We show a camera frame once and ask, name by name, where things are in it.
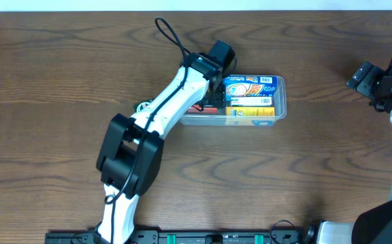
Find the red Panadol box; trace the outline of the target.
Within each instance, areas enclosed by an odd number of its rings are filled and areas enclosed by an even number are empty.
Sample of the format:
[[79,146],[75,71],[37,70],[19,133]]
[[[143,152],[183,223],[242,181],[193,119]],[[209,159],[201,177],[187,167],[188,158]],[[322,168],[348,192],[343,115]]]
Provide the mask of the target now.
[[193,105],[187,110],[187,114],[203,114],[203,115],[216,115],[218,113],[217,107]]

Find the yellow Woods syrup box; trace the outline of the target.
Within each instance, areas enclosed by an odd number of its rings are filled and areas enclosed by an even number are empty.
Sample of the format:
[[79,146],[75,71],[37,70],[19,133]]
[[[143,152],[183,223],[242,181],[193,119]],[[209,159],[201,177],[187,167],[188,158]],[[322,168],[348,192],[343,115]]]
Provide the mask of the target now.
[[263,106],[228,106],[226,125],[270,126],[276,121],[275,108]]

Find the blue Kool Fever box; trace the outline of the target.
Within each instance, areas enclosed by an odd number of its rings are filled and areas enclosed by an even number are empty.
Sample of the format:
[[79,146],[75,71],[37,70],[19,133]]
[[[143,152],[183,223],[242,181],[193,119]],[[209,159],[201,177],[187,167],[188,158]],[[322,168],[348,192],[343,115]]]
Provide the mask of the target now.
[[272,97],[278,87],[277,76],[231,75],[222,80],[227,98]]

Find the green round-logo box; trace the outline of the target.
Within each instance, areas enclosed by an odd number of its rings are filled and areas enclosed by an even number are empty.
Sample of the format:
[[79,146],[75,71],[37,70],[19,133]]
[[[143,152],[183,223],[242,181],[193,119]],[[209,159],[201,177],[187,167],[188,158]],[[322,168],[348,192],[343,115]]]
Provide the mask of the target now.
[[134,111],[137,113],[137,112],[145,109],[152,102],[153,102],[153,99],[149,99],[149,100],[144,100],[142,102],[136,103],[136,104],[133,105]]

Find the white and green box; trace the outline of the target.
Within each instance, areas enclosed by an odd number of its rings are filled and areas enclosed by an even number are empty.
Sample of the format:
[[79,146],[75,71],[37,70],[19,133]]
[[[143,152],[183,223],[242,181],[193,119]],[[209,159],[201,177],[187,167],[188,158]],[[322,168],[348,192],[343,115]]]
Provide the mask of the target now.
[[238,97],[230,100],[231,106],[272,106],[272,97]]

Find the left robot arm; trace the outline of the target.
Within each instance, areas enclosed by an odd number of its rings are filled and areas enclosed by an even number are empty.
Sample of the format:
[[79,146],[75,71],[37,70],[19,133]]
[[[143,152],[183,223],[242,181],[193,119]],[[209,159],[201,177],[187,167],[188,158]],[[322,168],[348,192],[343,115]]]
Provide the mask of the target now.
[[147,107],[112,118],[96,163],[106,193],[96,243],[130,239],[139,197],[158,175],[165,137],[192,105],[219,87],[234,58],[232,47],[222,41],[206,54],[184,56],[172,82]]

